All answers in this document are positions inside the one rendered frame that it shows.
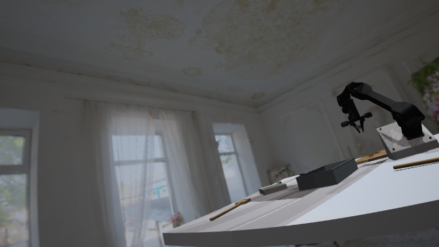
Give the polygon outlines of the wooden cutting board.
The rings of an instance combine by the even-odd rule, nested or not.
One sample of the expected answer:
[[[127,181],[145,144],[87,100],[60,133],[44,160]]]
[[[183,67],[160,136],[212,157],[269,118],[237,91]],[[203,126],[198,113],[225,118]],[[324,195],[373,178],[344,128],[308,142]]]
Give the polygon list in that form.
[[[369,162],[369,161],[379,160],[379,159],[384,158],[384,157],[388,157],[386,150],[381,150],[379,152],[367,154],[366,156],[358,159],[356,161],[356,165],[361,164],[361,163],[365,163],[365,162]]]

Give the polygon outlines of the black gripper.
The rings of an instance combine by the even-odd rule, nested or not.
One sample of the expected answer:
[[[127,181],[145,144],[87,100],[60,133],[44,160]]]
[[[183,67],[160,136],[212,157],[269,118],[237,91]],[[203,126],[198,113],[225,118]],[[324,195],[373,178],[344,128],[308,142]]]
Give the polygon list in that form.
[[[369,118],[369,117],[372,117],[372,116],[373,116],[373,115],[371,114],[371,112],[367,112],[367,113],[364,114],[364,116],[360,116],[359,113],[358,113],[357,108],[350,109],[350,110],[348,111],[348,113],[349,113],[349,116],[350,116],[350,118],[351,118],[351,121],[344,121],[344,122],[341,123],[341,126],[342,126],[342,127],[346,127],[346,126],[348,126],[349,124],[350,124],[350,126],[356,126],[356,124],[355,124],[354,122],[360,120],[360,125],[361,125],[361,127],[362,127],[362,131],[363,131],[363,132],[364,132],[364,130],[363,130],[363,121],[365,121],[365,118]]]

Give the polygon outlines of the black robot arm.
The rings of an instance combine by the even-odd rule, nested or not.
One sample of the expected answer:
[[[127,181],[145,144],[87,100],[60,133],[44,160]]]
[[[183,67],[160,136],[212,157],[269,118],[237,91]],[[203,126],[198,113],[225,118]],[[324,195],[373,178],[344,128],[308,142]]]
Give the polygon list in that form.
[[[350,95],[351,94],[351,95]],[[348,114],[350,109],[356,108],[351,96],[360,100],[369,100],[378,106],[390,111],[393,119],[401,127],[402,134],[408,139],[415,139],[424,136],[421,121],[425,116],[413,104],[408,102],[396,102],[388,97],[372,91],[371,86],[366,83],[349,83],[343,92],[337,96],[337,101],[342,112]]]

